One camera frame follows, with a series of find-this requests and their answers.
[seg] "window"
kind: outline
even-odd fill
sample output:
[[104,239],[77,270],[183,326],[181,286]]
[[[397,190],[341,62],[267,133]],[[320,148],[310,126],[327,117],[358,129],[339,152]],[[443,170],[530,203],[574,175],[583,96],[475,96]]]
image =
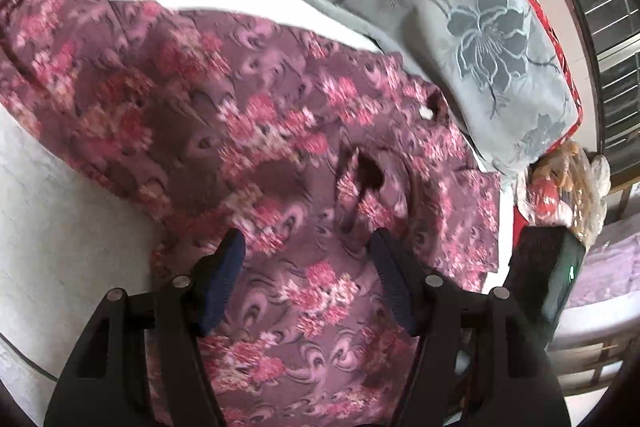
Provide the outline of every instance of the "window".
[[579,3],[600,70],[600,152],[609,160],[616,187],[640,176],[640,10],[636,0]]

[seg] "purple patterned fabric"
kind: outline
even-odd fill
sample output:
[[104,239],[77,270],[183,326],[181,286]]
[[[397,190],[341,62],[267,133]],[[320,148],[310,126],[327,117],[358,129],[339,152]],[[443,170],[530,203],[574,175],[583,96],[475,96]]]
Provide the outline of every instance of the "purple patterned fabric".
[[584,258],[567,308],[640,291],[640,214],[607,225]]
[[230,425],[389,419],[414,343],[366,255],[375,228],[465,288],[497,269],[498,178],[398,55],[152,1],[0,0],[0,28],[0,102],[164,224],[156,274],[244,232],[225,320],[200,343]]

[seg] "gray pillowcase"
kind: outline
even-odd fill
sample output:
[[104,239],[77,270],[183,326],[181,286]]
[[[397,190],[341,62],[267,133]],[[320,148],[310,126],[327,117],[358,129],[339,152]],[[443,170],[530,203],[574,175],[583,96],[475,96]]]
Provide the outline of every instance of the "gray pillowcase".
[[553,42],[528,0],[305,0],[400,52],[434,82],[489,168],[536,161],[578,120]]

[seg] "plastic bag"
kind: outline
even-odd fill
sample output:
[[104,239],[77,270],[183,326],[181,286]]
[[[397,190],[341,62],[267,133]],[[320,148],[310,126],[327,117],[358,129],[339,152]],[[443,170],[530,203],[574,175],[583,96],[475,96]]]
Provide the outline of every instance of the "plastic bag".
[[596,156],[591,162],[591,171],[598,188],[598,194],[604,198],[611,190],[611,168],[604,156]]
[[587,249],[602,230],[606,211],[591,166],[571,140],[535,165],[527,201],[533,225],[567,227]]

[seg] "screw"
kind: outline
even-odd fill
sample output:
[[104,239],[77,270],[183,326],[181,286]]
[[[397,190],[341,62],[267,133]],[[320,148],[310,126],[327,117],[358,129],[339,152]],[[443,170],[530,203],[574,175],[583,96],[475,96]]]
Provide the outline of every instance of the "screw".
[[191,279],[189,279],[186,275],[178,275],[172,281],[174,288],[187,288],[188,285],[191,284]]
[[494,288],[494,295],[498,299],[506,301],[509,298],[509,295],[511,295],[511,293],[509,293],[509,290],[507,288],[503,288],[502,286],[498,286],[497,288]]
[[113,290],[109,290],[107,292],[107,300],[115,302],[122,299],[124,292],[120,288],[114,288]]
[[428,275],[424,281],[432,288],[440,288],[444,284],[442,277],[435,274]]

